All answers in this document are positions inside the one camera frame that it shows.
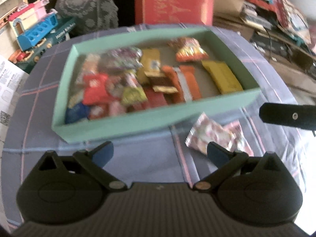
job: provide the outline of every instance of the blue plastic toy part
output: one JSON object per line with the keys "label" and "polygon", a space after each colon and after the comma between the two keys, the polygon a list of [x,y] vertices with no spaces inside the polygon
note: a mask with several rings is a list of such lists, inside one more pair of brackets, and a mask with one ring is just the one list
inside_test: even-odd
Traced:
{"label": "blue plastic toy part", "polygon": [[85,119],[88,117],[89,113],[90,107],[79,102],[73,108],[67,108],[65,124],[72,124],[79,121],[80,119]]}
{"label": "blue plastic toy part", "polygon": [[39,23],[26,30],[17,37],[18,44],[22,51],[35,46],[58,24],[56,14],[52,13],[42,19]]}

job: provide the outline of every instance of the blue snack package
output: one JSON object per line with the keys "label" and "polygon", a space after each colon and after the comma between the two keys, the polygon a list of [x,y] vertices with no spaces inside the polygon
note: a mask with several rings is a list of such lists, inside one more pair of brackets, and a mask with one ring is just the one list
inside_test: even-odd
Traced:
{"label": "blue snack package", "polygon": [[83,105],[82,102],[79,102],[72,108],[66,109],[65,124],[72,124],[80,119],[87,118],[89,113],[90,107]]}

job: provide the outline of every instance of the qr code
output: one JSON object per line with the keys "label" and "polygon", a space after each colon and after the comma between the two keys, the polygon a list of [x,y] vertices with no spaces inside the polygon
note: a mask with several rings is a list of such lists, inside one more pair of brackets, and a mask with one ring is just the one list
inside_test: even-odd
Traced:
{"label": "qr code", "polygon": [[8,126],[10,121],[10,115],[4,111],[0,112],[0,123],[2,125]]}

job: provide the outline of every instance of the paper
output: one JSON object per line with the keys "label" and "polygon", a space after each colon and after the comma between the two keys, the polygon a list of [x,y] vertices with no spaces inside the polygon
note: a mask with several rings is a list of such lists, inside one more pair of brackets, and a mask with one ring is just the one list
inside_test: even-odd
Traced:
{"label": "paper", "polygon": [[4,142],[10,118],[28,74],[0,55],[0,141]]}

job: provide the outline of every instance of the gray tablecloth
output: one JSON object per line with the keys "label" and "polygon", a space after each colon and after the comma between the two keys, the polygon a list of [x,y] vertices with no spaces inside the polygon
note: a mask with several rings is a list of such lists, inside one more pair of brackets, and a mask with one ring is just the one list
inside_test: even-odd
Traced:
{"label": "gray tablecloth", "polygon": [[[156,28],[186,28],[194,25],[138,25],[100,31],[71,39],[49,49],[29,76],[7,133],[2,155],[1,181],[5,213],[10,227],[16,228],[21,216],[15,202],[21,182],[46,150],[72,154],[92,149],[102,141],[67,144],[51,130],[51,120],[59,80],[71,46],[88,39],[127,31]],[[273,67],[237,33],[212,27],[212,31],[235,53],[259,83],[262,93],[249,106],[212,118],[220,124],[239,120],[244,136],[255,156],[276,152],[304,192],[304,160],[311,133],[295,128],[264,124],[258,117],[266,101],[296,103],[293,95]],[[111,141],[114,157],[105,169],[122,181],[189,182],[198,181],[215,166],[201,153],[189,149],[184,141],[196,117],[150,133],[125,136]]]}

